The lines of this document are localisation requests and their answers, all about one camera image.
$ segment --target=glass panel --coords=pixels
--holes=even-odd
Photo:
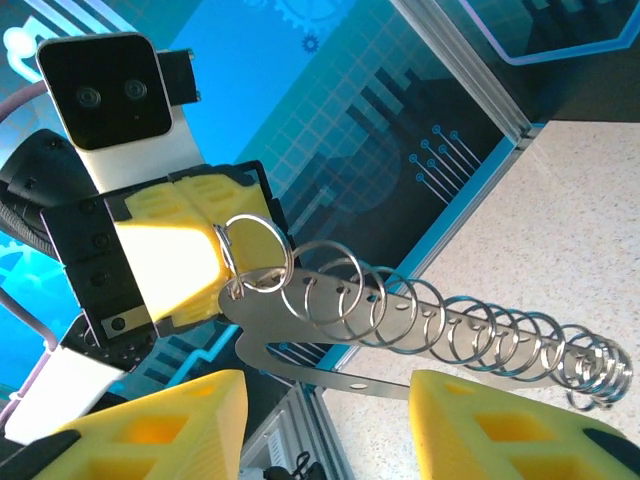
[[[0,99],[39,78],[33,53],[42,38],[136,29],[158,49],[192,48],[202,101],[185,112],[205,160],[262,161],[299,244],[330,238],[367,262],[397,266],[436,220],[456,218],[512,147],[388,0],[43,5],[0,7],[8,48]],[[0,160],[39,128],[62,131],[46,96],[0,126]],[[78,313],[62,268],[9,242],[0,235],[2,286],[61,335]],[[306,260],[317,267],[326,257]],[[11,332],[0,336],[0,360],[13,365],[0,383],[15,388],[41,341],[4,311],[0,322]],[[118,391],[135,397],[241,365],[230,347],[217,356],[220,338],[237,337],[205,324],[162,340]],[[298,358],[304,349],[277,350]],[[312,364],[324,354],[314,351]]]
[[[638,0],[437,3],[533,120],[640,120]]]

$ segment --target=coil spring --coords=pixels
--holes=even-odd
[[[243,279],[238,273],[231,254],[231,242],[227,235],[228,228],[239,220],[256,221],[266,227],[278,240],[283,254],[284,266],[274,269],[276,274],[271,280],[276,284],[260,286]],[[468,296],[454,296],[444,298],[443,295],[429,282],[418,278],[405,278],[394,269],[388,267],[373,267],[359,260],[351,250],[344,245],[330,241],[319,240],[306,243],[295,250],[291,248],[287,237],[269,219],[252,214],[238,215],[223,227],[215,226],[221,239],[225,262],[230,267],[235,282],[232,282],[231,293],[236,297],[243,295],[244,288],[261,292],[279,292],[287,309],[301,321],[309,322],[321,329],[329,338],[338,343],[358,342],[363,346],[385,348],[402,355],[417,355],[429,352],[436,359],[449,365],[463,366],[471,371],[491,373],[499,377],[507,377],[516,382],[533,383],[550,378],[554,383],[566,389],[567,400],[572,407],[581,411],[590,411],[596,407],[608,409],[622,399],[631,385],[633,368],[626,352],[613,340],[604,338],[591,332],[584,326],[577,324],[561,325],[553,317],[540,312],[524,312],[513,308],[504,308],[493,303],[485,303]],[[295,260],[305,253],[318,249],[330,249],[341,256],[328,262],[318,269],[318,273],[327,274],[338,267],[352,267],[355,274],[350,278],[358,285],[351,304],[345,306],[345,299],[350,293],[348,288],[338,290],[338,315],[332,318],[317,318],[311,314],[310,298],[313,293],[314,280],[308,281],[305,289],[304,310],[296,309],[287,294],[287,285],[292,279]],[[366,279],[371,278],[377,289],[373,295],[367,286]],[[420,299],[415,286],[425,287],[436,299],[431,304],[435,311],[427,312],[421,308]],[[385,319],[387,299],[391,289],[404,287],[410,306],[407,328],[394,338],[384,338],[380,326]],[[356,332],[349,323],[349,315],[361,302],[369,302],[369,328]],[[451,307],[457,305],[471,305],[455,312]],[[469,315],[482,314],[482,322],[468,320]],[[397,345],[414,330],[418,322],[424,321],[424,344],[416,348],[400,348]],[[329,325],[341,324],[348,332],[346,336],[336,336],[327,331]],[[473,335],[471,354],[461,355],[456,343],[457,333],[461,328],[470,329]],[[376,341],[365,339],[374,336]],[[436,347],[446,342],[453,358],[438,353]],[[530,354],[526,360],[517,366],[507,368],[512,363],[516,353],[527,345]],[[487,363],[486,356],[493,351],[493,362]],[[534,376],[526,376],[527,371],[542,367],[542,372]],[[580,405],[575,394],[588,397],[588,403]]]

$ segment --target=cable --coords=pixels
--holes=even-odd
[[[0,123],[2,123],[11,113],[30,102],[34,98],[47,91],[47,86],[40,80],[31,85],[21,88],[17,92],[0,103]],[[24,239],[34,244],[39,250],[44,250],[47,254],[53,254],[53,246],[48,244],[38,233],[34,232],[24,222],[24,220],[4,203],[0,202],[0,218],[5,220],[15,233],[24,234]],[[13,313],[22,323],[35,330],[47,343],[47,349],[53,352],[58,346],[58,339],[55,334],[40,320],[31,315],[22,305],[20,305],[6,290],[0,287],[0,304]]]
[[[0,123],[2,123],[9,115],[21,106],[30,102],[36,97],[47,92],[47,86],[44,81],[27,85],[17,92],[9,95],[2,103],[0,103]],[[35,249],[40,250],[45,255],[56,258],[53,245],[43,238],[38,232],[34,231],[20,215],[7,207],[0,201],[0,219],[4,221],[16,236],[25,242],[31,244]]]
[[[36,97],[46,93],[47,86],[43,81],[36,82],[32,85],[21,88],[17,92],[9,95],[2,103],[0,103],[0,123],[2,123],[15,110],[30,102]],[[53,246],[48,244],[36,232],[24,222],[24,220],[9,209],[5,204],[0,203],[0,218],[5,220],[8,226],[15,232],[23,236],[25,240],[33,242],[33,244],[44,253],[55,256]],[[44,338],[47,349],[38,360],[29,376],[22,384],[18,392],[11,395],[11,400],[0,412],[0,428],[3,428],[7,420],[14,412],[20,400],[27,393],[33,382],[35,382],[38,374],[42,371],[45,364],[49,360],[51,353],[58,346],[58,339],[55,334],[40,320],[29,313],[22,305],[20,305],[11,295],[0,287],[0,304],[2,304],[9,312],[14,314],[18,320],[35,330],[42,338]]]
[[[302,452],[298,455],[298,458],[296,458],[296,469],[291,476],[296,480],[302,480],[302,470],[307,466],[309,460],[311,460],[311,454],[309,452]]]
[[[22,87],[15,93],[9,95],[2,103],[0,103],[0,123],[11,115],[18,108],[30,102],[36,97],[47,92],[47,86],[40,80],[39,82]]]
[[[22,305],[20,305],[15,298],[7,293],[7,291],[0,287],[0,304],[11,313],[13,313],[18,320],[25,325],[35,330],[44,341],[47,343],[47,350],[53,352],[58,346],[58,339],[55,334],[44,323],[29,313]]]

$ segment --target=white countertop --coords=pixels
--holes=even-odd
[[[552,122],[423,278],[445,295],[579,323],[640,353],[640,125]],[[343,371],[407,383],[429,360],[361,349]],[[518,393],[568,408],[559,388]],[[640,386],[588,415],[640,444]],[[327,408],[357,479],[418,479],[406,402],[336,391]]]

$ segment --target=yellow foam pad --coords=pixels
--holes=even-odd
[[[218,293],[231,278],[213,224],[240,213],[269,217],[259,184],[242,186],[223,174],[184,177],[125,199],[131,218],[115,228],[149,315],[189,326],[220,313]],[[283,265],[280,246],[256,222],[234,224],[229,236],[238,269]]]
[[[225,370],[81,417],[82,437],[35,480],[236,480],[244,374]]]
[[[597,420],[438,372],[417,371],[409,397],[422,478],[631,480],[583,433]]]

